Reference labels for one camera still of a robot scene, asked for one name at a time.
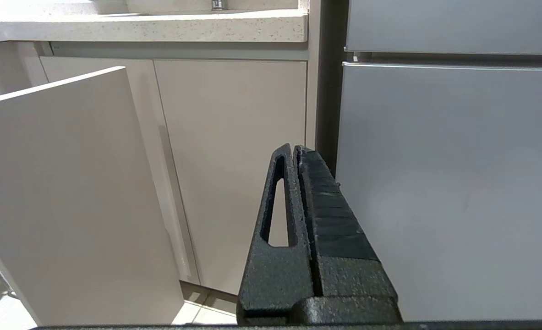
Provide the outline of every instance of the beige cabinet door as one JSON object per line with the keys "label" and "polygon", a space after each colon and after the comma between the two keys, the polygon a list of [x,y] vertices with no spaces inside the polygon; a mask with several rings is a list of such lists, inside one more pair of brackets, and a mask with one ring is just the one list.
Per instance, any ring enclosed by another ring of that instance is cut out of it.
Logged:
{"label": "beige cabinet door", "polygon": [[152,60],[41,57],[50,82],[122,65],[130,81],[161,213],[181,280],[199,284]]}
{"label": "beige cabinet door", "polygon": [[[156,60],[155,69],[202,284],[237,294],[271,153],[304,144],[306,63]],[[282,196],[275,245],[287,241]]]}
{"label": "beige cabinet door", "polygon": [[0,271],[38,325],[181,308],[124,67],[0,96]]}

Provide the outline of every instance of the floor tile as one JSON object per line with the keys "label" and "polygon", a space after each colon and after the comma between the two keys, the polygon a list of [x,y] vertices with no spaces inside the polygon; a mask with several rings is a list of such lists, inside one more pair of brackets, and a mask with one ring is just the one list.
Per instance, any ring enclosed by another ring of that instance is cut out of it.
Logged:
{"label": "floor tile", "polygon": [[181,281],[181,292],[183,292],[183,299],[185,299],[185,301],[190,301],[196,305],[202,305],[202,303],[206,301],[210,289]]}
{"label": "floor tile", "polygon": [[191,302],[184,303],[181,309],[179,310],[179,313],[177,313],[177,316],[173,320],[173,323],[171,324],[183,325],[186,323],[193,322],[193,319],[195,319],[197,312],[199,312],[200,308],[201,307]]}
{"label": "floor tile", "polygon": [[0,281],[0,330],[28,330],[37,324],[24,308],[19,299],[11,298],[6,294],[6,287]]}
{"label": "floor tile", "polygon": [[193,320],[194,324],[236,324],[236,316],[202,307]]}
{"label": "floor tile", "polygon": [[235,315],[237,301],[238,297],[235,295],[212,290],[203,304],[211,309],[216,309],[223,313]]}

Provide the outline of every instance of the refrigerator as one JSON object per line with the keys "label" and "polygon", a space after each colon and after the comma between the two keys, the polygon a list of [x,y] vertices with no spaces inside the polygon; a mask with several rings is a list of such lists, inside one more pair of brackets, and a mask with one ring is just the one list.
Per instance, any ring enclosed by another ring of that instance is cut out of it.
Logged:
{"label": "refrigerator", "polygon": [[542,0],[350,0],[336,180],[405,321],[542,319]]}

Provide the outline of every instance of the countertop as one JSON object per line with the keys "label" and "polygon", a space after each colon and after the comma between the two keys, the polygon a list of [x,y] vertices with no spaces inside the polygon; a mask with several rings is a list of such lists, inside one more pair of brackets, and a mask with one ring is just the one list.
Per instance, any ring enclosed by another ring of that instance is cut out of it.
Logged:
{"label": "countertop", "polygon": [[197,15],[63,15],[0,21],[0,41],[306,42],[307,10]]}

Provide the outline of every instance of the freezer drawer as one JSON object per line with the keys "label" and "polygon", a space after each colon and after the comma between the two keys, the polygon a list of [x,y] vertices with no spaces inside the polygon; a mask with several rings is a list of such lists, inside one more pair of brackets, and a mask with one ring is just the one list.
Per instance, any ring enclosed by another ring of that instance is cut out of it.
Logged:
{"label": "freezer drawer", "polygon": [[542,0],[350,0],[346,49],[542,55]]}
{"label": "freezer drawer", "polygon": [[406,321],[542,319],[542,69],[346,63],[339,134]]}

